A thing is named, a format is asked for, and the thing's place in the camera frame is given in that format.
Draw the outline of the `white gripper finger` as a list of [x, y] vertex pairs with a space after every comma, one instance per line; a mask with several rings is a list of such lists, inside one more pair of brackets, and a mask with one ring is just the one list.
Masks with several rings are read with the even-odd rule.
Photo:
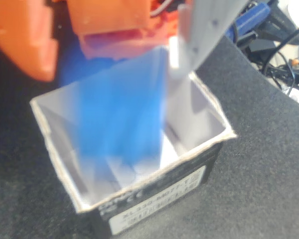
[[177, 33], [169, 39], [170, 76], [182, 78], [197, 70], [246, 5], [246, 0], [187, 0], [180, 4]]

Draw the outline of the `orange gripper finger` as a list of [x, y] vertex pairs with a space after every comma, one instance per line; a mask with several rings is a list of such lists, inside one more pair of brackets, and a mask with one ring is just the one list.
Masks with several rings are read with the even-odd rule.
[[0, 50], [25, 74], [54, 79], [58, 42], [53, 10], [44, 0], [0, 0]]

